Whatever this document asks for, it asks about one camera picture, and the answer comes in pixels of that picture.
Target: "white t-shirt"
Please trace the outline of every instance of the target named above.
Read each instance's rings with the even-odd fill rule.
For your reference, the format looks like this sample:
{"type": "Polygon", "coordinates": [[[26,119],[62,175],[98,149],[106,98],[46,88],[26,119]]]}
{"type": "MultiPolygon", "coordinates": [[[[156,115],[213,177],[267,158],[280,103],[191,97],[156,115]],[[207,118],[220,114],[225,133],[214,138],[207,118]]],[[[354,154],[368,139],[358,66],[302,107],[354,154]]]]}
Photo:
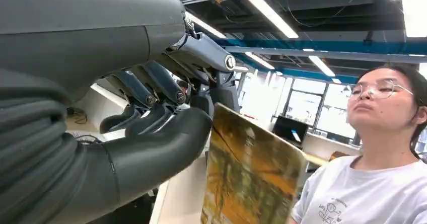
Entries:
{"type": "Polygon", "coordinates": [[[427,223],[427,165],[355,170],[356,157],[320,167],[305,183],[292,218],[299,224],[427,223]]]}

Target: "painting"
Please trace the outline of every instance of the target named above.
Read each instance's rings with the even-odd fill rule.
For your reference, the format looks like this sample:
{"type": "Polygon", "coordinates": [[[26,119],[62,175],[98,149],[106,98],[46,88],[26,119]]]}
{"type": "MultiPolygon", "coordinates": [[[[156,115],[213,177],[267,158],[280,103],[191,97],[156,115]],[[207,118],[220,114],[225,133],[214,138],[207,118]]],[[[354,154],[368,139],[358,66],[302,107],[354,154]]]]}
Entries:
{"type": "Polygon", "coordinates": [[[304,154],[221,104],[213,117],[201,223],[286,223],[304,154]]]}

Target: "black cable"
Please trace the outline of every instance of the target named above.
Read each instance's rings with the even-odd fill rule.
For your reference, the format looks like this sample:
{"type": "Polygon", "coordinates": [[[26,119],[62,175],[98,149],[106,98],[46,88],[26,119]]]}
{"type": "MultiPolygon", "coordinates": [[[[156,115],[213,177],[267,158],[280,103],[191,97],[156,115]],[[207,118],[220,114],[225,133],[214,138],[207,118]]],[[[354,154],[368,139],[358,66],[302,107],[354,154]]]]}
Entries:
{"type": "Polygon", "coordinates": [[[329,18],[327,18],[327,19],[325,19],[324,21],[322,21],[321,23],[318,23],[318,24],[314,24],[314,25],[309,25],[309,24],[304,24],[304,23],[302,23],[302,22],[300,22],[295,16],[294,16],[294,14],[292,13],[292,10],[291,10],[291,8],[289,7],[289,3],[288,3],[288,0],[286,0],[286,5],[287,5],[287,7],[288,7],[288,11],[290,12],[290,14],[292,15],[292,17],[294,18],[294,20],[295,21],[297,21],[299,24],[301,24],[301,25],[303,25],[303,26],[306,26],[306,27],[317,27],[317,26],[320,26],[320,25],[324,25],[324,24],[326,24],[327,22],[329,22],[331,19],[333,19],[333,18],[335,18],[336,16],[338,16],[345,8],[347,8],[348,7],[348,5],[346,5],[346,6],[344,6],[344,7],[342,7],[340,10],[338,10],[338,12],[336,12],[334,15],[332,15],[331,17],[329,17],[329,18]]]}
{"type": "Polygon", "coordinates": [[[67,118],[73,119],[75,124],[86,124],[88,122],[86,113],[77,107],[67,108],[67,118]]]}

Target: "woman's hair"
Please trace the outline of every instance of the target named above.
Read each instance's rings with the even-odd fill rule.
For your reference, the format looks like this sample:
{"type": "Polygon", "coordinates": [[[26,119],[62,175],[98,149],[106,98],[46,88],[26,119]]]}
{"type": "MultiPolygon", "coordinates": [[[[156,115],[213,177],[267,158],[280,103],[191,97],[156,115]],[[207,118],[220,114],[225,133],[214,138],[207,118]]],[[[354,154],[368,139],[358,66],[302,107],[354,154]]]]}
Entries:
{"type": "MultiPolygon", "coordinates": [[[[365,73],[363,73],[363,75],[361,75],[358,78],[357,82],[359,82],[359,80],[364,75],[366,75],[367,73],[369,73],[373,70],[376,70],[376,69],[381,69],[381,68],[392,69],[392,70],[395,70],[395,71],[398,71],[398,72],[404,74],[406,76],[406,78],[408,79],[409,84],[411,86],[414,101],[415,101],[417,107],[427,106],[427,80],[415,68],[412,68],[409,66],[403,66],[403,65],[384,65],[384,66],[380,66],[380,67],[366,71],[365,73]]],[[[419,158],[419,156],[415,152],[415,145],[418,141],[419,135],[425,129],[426,126],[427,126],[427,121],[422,123],[422,124],[419,124],[416,127],[416,129],[415,129],[415,131],[411,137],[409,148],[410,148],[412,154],[414,154],[415,157],[417,157],[417,158],[419,158]]]]}

